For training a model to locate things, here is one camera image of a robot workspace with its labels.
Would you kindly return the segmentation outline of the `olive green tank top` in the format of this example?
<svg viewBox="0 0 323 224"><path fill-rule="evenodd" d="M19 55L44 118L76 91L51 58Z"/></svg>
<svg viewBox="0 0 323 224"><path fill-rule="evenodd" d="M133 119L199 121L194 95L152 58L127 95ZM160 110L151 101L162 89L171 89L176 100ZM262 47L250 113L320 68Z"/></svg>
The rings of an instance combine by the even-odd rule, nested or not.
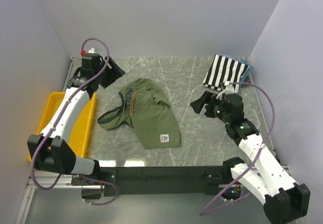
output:
<svg viewBox="0 0 323 224"><path fill-rule="evenodd" d="M139 78L119 91L121 105L102 114L97 123L106 130L121 125L134 129L145 149L177 148L181 133L171 103L154 81Z"/></svg>

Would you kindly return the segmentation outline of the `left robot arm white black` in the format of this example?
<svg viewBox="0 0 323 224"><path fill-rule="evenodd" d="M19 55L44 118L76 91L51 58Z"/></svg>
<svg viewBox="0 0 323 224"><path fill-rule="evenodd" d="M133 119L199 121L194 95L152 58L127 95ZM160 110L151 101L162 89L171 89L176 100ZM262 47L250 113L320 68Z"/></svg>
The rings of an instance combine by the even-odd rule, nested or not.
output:
<svg viewBox="0 0 323 224"><path fill-rule="evenodd" d="M107 88L124 74L112 58L84 53L81 66L68 80L64 98L54 116L40 134L28 138L33 169L64 175L81 174L91 185L99 182L98 161L77 156L69 146L70 135L99 86Z"/></svg>

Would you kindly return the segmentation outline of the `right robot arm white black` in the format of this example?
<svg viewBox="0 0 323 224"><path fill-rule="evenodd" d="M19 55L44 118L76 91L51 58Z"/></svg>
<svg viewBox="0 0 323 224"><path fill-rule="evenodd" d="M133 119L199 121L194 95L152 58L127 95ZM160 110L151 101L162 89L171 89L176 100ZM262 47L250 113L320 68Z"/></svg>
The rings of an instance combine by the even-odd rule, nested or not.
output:
<svg viewBox="0 0 323 224"><path fill-rule="evenodd" d="M270 223L289 223L307 215L310 190L298 184L280 165L256 126L245 118L242 97L237 94L214 94L209 91L191 102L195 113L205 109L205 116L225 124L228 136L249 157L257 171L240 158L223 162L222 179L241 183L263 205Z"/></svg>

